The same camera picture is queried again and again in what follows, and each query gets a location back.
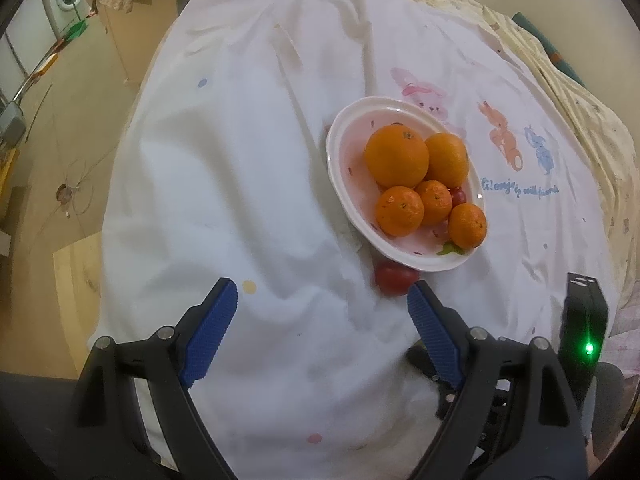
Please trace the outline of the small mandarin front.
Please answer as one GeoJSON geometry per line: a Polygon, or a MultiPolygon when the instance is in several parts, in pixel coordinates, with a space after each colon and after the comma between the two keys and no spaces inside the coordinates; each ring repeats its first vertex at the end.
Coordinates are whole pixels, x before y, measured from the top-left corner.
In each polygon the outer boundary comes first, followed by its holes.
{"type": "Polygon", "coordinates": [[[454,244],[463,250],[470,250],[484,242],[487,220],[479,206],[464,203],[451,209],[447,228],[454,244]]]}

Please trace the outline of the small mandarin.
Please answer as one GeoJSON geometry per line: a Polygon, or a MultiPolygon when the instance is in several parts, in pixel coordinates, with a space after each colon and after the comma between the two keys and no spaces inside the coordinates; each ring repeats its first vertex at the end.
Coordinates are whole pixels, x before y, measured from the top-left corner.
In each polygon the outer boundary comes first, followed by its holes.
{"type": "Polygon", "coordinates": [[[418,184],[414,190],[422,200],[424,226],[437,226],[444,222],[452,209],[451,194],[442,182],[427,180],[418,184]]]}
{"type": "Polygon", "coordinates": [[[464,203],[451,209],[447,228],[454,244],[463,250],[470,250],[484,242],[487,220],[479,206],[464,203]]]}
{"type": "Polygon", "coordinates": [[[424,205],[413,188],[393,186],[385,190],[374,208],[375,221],[391,237],[405,237],[420,228],[424,205]]]}

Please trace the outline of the large orange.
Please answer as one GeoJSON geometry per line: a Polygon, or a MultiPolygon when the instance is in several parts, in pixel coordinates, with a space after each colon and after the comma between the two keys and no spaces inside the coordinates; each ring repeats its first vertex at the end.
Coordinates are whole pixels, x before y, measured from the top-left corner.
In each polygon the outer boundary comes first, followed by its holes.
{"type": "Polygon", "coordinates": [[[371,177],[383,188],[414,188],[427,174],[430,154],[425,141],[414,130],[391,124],[370,136],[363,160],[371,177]]]}
{"type": "Polygon", "coordinates": [[[436,180],[446,188],[461,186],[469,174],[469,155],[462,140],[449,132],[435,133],[425,140],[430,164],[427,180],[436,180]]]}

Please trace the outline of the pink strawberry-pattern plate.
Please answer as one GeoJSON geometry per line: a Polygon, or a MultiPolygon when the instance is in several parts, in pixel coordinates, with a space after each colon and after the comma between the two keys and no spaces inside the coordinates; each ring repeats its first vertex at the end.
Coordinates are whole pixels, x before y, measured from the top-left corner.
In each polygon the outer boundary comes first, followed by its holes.
{"type": "Polygon", "coordinates": [[[422,272],[454,270],[488,239],[480,178],[432,114],[367,96],[326,136],[328,173],[352,226],[383,257],[422,272]]]}

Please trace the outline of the teal pillow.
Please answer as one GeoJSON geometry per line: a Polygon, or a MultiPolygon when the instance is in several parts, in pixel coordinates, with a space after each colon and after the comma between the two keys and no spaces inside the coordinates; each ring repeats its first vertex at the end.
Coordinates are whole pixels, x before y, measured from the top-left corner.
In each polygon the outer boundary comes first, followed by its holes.
{"type": "Polygon", "coordinates": [[[521,28],[527,30],[530,34],[535,36],[544,48],[544,52],[547,53],[551,63],[563,74],[569,76],[578,84],[584,85],[584,82],[579,78],[573,67],[568,64],[560,51],[552,44],[552,42],[544,36],[544,34],[521,12],[515,13],[512,16],[514,23],[518,24],[521,28]]]}

